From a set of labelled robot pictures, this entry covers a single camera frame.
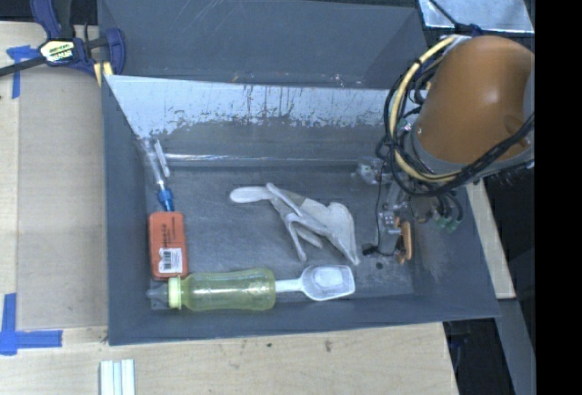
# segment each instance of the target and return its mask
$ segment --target orange object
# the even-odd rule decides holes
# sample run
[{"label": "orange object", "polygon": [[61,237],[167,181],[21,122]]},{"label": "orange object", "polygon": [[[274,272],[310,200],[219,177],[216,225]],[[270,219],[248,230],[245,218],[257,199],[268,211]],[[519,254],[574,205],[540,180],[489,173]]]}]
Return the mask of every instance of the orange object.
[{"label": "orange object", "polygon": [[184,215],[154,212],[149,216],[149,256],[156,280],[188,275]]}]

